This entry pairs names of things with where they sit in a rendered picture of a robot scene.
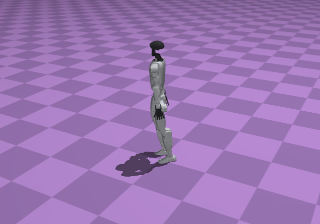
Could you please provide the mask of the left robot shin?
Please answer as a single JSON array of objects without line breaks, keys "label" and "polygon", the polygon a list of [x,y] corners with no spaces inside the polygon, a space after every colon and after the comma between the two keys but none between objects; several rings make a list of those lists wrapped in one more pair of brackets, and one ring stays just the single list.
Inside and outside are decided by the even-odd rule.
[{"label": "left robot shin", "polygon": [[163,144],[166,149],[168,158],[172,158],[172,146],[173,146],[172,132],[166,131],[164,136],[162,135],[162,140],[163,140]]}]

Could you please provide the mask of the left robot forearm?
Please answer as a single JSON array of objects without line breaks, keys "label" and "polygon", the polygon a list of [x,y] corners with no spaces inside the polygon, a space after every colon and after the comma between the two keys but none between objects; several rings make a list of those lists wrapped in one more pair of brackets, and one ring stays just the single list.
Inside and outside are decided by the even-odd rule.
[{"label": "left robot forearm", "polygon": [[154,86],[153,88],[153,96],[154,96],[154,103],[156,105],[156,109],[160,109],[160,90],[157,86]]}]

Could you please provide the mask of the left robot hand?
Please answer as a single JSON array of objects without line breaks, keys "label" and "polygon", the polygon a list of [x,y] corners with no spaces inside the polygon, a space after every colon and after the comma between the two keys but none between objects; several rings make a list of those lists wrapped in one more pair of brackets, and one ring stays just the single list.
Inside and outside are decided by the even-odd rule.
[{"label": "left robot hand", "polygon": [[[156,105],[155,105],[155,108],[156,108]],[[155,112],[155,115],[154,115],[154,117],[156,116],[156,119],[158,120],[158,118],[159,118],[159,120],[160,120],[160,117],[161,117],[161,119],[162,119],[162,117],[164,118],[164,114],[163,114],[163,112],[161,111],[161,104],[160,104],[160,109],[155,109],[156,110],[156,112]]]}]

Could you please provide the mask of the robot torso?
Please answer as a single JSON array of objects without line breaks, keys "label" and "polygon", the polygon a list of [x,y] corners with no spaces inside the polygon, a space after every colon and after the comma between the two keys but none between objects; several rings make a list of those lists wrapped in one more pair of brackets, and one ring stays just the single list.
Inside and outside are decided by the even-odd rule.
[{"label": "robot torso", "polygon": [[[152,64],[157,63],[158,66],[159,66],[158,75],[159,75],[159,86],[160,86],[159,90],[160,90],[160,93],[161,93],[160,94],[160,101],[163,100],[164,103],[166,103],[166,97],[165,97],[165,94],[163,93],[163,90],[162,90],[162,88],[163,88],[163,86],[165,84],[165,70],[166,70],[166,64],[165,63],[166,62],[165,62],[164,58],[163,58],[162,62],[161,61],[157,61],[157,58],[154,58],[154,59],[152,60],[150,66],[149,66],[150,85],[151,85],[151,87],[152,87],[152,85],[154,85],[154,82],[153,82],[153,79],[152,79],[152,74],[151,74],[151,71],[150,71],[150,67],[151,67]],[[154,96],[153,96],[153,98],[154,98]]]}]

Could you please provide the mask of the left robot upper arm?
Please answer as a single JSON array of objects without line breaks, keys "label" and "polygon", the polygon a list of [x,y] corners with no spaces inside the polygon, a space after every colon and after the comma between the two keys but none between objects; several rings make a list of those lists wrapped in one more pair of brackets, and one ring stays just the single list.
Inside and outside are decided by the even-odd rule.
[{"label": "left robot upper arm", "polygon": [[152,80],[154,82],[154,85],[152,85],[151,89],[153,90],[154,86],[157,86],[160,89],[159,66],[157,63],[151,65],[150,72],[152,75]]}]

